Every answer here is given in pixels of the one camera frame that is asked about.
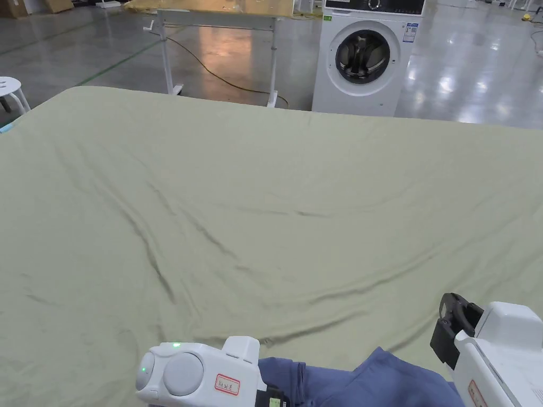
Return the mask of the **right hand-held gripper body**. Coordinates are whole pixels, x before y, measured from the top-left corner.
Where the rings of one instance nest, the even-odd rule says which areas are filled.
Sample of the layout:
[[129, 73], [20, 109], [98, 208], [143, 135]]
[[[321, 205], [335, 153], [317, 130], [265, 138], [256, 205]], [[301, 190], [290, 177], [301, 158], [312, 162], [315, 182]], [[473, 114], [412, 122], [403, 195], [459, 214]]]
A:
[[491, 302], [475, 337], [436, 322], [430, 346], [465, 406], [542, 406], [542, 320], [530, 308]]

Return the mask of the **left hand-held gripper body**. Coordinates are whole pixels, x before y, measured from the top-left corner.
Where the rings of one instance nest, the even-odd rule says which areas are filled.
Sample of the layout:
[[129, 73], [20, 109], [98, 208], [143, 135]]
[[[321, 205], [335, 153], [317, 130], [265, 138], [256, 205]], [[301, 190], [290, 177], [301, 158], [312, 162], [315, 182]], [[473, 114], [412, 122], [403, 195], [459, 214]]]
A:
[[268, 386], [258, 367], [260, 343], [230, 336], [222, 348], [162, 342], [142, 357], [136, 397], [148, 406], [255, 406]]

